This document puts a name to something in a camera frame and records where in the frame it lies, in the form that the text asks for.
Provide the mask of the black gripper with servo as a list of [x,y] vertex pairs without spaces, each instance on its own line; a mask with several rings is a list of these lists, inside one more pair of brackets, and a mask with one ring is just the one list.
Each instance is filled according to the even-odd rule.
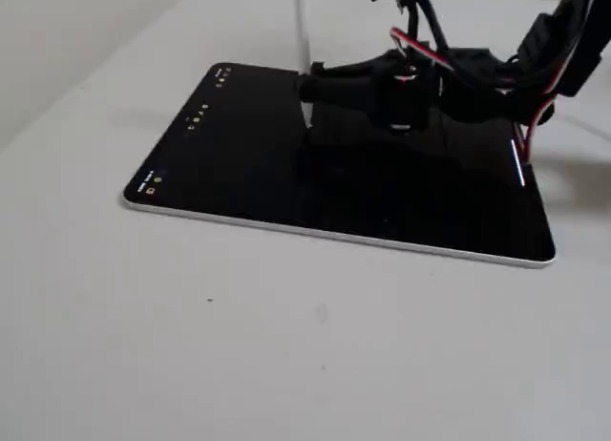
[[313,62],[309,74],[299,77],[298,93],[309,103],[374,103],[376,126],[393,132],[422,131],[430,126],[439,81],[433,60],[419,52],[405,56],[394,49],[330,68]]

